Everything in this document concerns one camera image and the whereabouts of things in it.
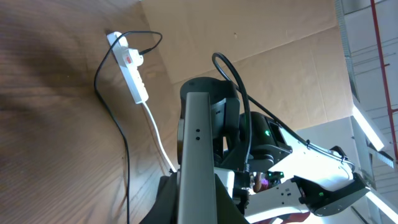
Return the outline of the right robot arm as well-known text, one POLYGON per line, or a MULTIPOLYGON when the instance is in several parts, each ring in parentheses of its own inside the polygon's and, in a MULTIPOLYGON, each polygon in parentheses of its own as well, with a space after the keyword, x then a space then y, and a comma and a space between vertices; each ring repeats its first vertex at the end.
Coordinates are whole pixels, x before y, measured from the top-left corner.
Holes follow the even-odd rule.
POLYGON ((278 120, 240 111, 230 81, 180 89, 179 223, 296 222, 340 213, 369 187, 339 147, 300 141, 278 120))

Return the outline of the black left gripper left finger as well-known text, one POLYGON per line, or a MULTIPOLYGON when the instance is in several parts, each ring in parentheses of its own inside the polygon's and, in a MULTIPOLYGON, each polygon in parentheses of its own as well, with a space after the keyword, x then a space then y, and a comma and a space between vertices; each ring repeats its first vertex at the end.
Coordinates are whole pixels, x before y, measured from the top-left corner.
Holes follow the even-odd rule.
POLYGON ((177 222, 177 173, 162 176, 154 205, 140 224, 174 224, 177 222))

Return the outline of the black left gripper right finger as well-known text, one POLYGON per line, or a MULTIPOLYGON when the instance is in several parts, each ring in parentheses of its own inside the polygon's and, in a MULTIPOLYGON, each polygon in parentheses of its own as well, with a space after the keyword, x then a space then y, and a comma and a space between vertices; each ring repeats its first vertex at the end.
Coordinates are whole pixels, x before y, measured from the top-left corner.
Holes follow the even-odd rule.
POLYGON ((249 224, 235 206, 220 178, 215 174, 216 211, 218 224, 249 224))

